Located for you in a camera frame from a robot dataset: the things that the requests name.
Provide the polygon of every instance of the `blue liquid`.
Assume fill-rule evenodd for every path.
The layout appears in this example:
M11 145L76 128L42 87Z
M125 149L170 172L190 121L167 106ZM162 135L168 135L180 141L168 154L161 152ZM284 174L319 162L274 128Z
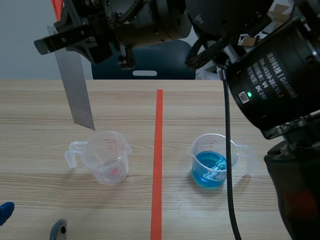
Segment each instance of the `blue liquid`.
M213 170L210 171L198 163L193 163L192 174L194 180L200 186L204 188L216 188L225 182L227 172L214 171L227 169L227 160L222 155L212 151L204 151L199 153L196 158L204 166Z

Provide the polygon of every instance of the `black mechanical part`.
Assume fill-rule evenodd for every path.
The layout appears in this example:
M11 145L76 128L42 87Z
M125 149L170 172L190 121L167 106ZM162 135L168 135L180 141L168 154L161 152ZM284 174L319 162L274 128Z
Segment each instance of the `black mechanical part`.
M34 42L41 54L66 47L99 64L117 50L186 38L191 32L188 11L181 0L64 0L57 35ZM133 57L121 53L124 69Z
M265 132L320 109L319 52L317 38L294 19L227 69L231 93L253 125Z
M188 11L180 0L147 1L132 22L114 29L120 44L136 48L186 38L191 32ZM132 0L110 0L107 14L122 14Z
M284 136L264 157L293 240L320 239L320 115Z
M305 16L309 27L320 35L320 2L319 0L295 0L295 4Z
M254 35L270 20L266 16L274 0L185 0L192 22L207 34L231 37Z

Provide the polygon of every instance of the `transparent plastic cup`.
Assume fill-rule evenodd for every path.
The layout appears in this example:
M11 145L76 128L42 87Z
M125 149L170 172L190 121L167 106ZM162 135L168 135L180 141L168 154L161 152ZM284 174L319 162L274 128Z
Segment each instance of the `transparent plastic cup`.
M198 137L188 149L193 157L192 175L202 187L216 188L227 178L226 137L219 134L205 134ZM256 170L253 151L246 145L237 145L231 141L231 161L234 168L240 159L247 160L247 171Z
M132 148L120 133L101 132L88 141L74 141L64 153L69 168L77 167L76 154L92 171L101 184L113 185L121 182L128 174L128 155Z

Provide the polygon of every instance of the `chair backrest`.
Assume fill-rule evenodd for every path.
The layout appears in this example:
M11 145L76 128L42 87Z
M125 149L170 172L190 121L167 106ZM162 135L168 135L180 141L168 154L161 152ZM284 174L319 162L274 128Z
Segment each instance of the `chair backrest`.
M186 57L191 50L187 42L176 40L134 48L136 67L131 70L122 70L118 66L120 52L111 48L112 57L100 64L91 65L93 79L189 80L196 78L196 71L190 70L185 65ZM156 75L148 75L150 71L154 71Z

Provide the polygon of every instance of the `wooden table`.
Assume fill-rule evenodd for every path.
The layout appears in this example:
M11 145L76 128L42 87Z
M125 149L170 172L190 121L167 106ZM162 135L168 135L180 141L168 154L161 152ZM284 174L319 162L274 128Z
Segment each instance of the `wooden table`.
M0 240L49 239L60 218L68 221L70 240L149 240L157 89L164 89L162 239L234 239L226 184L199 188L187 155L198 136L225 133L222 84L91 80L87 86L96 132L120 132L133 148L128 176L106 186L81 162L68 168L69 143L95 132L73 123L60 80L0 80L0 203L15 203ZM231 124L232 139L252 146L258 161L254 175L246 174L245 163L233 171L242 239L290 239L263 161L281 139L265 140L233 100Z

